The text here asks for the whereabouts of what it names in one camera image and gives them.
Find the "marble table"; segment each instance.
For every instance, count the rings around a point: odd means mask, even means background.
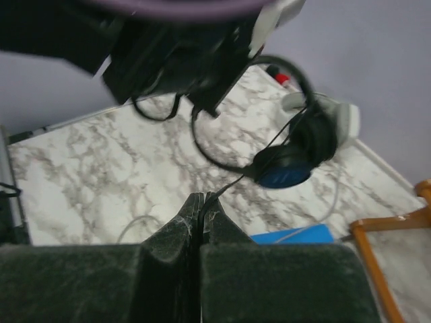
[[[275,109],[286,93],[260,68],[249,69],[220,106],[219,118],[199,117],[199,141],[219,160],[248,163],[276,134]],[[149,111],[165,112],[171,103],[172,96],[141,102]],[[190,111],[183,100],[176,118],[153,123],[122,106],[10,146],[32,243],[113,244],[132,219],[147,215],[123,239],[141,242],[191,192],[216,191],[235,179],[197,153]],[[355,146],[297,187],[264,190],[243,180],[220,200],[250,235],[309,225],[332,203],[338,167],[339,200],[326,221],[336,238],[347,235],[354,220],[422,206]],[[431,322],[430,233],[377,233],[371,242],[406,321]]]

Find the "red cap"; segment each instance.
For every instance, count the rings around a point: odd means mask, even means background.
[[[278,74],[275,76],[275,80],[276,80],[279,84],[283,85],[285,82],[289,82],[289,81],[290,81],[290,77],[288,77],[287,75],[284,75],[284,74],[278,73]]]

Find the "wooden stand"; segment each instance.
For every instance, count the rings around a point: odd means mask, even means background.
[[[385,276],[372,252],[366,232],[431,227],[431,179],[417,184],[415,192],[418,196],[423,197],[428,204],[423,209],[398,217],[361,219],[350,224],[350,231],[355,238],[371,279],[376,286],[377,293],[383,303],[383,309],[392,323],[402,323],[404,320],[399,313],[397,304],[389,291]]]

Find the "black headphones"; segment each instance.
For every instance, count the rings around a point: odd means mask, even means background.
[[[196,148],[214,165],[251,178],[264,188],[298,185],[310,178],[313,168],[334,156],[337,149],[335,125],[319,106],[311,84],[299,68],[285,59],[269,55],[257,57],[250,66],[257,64],[277,65],[286,70],[296,79],[304,94],[305,107],[275,136],[280,136],[290,125],[287,138],[281,145],[271,146],[274,138],[264,150],[256,154],[250,165],[240,167],[223,164],[209,156],[196,140],[195,122],[201,110],[195,106],[192,111],[191,132]]]

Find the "wall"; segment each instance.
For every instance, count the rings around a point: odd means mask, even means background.
[[[99,77],[60,60],[0,52],[0,123],[11,134],[114,105]]]
[[[307,0],[265,47],[361,109],[360,138],[416,183],[431,178],[431,2]]]

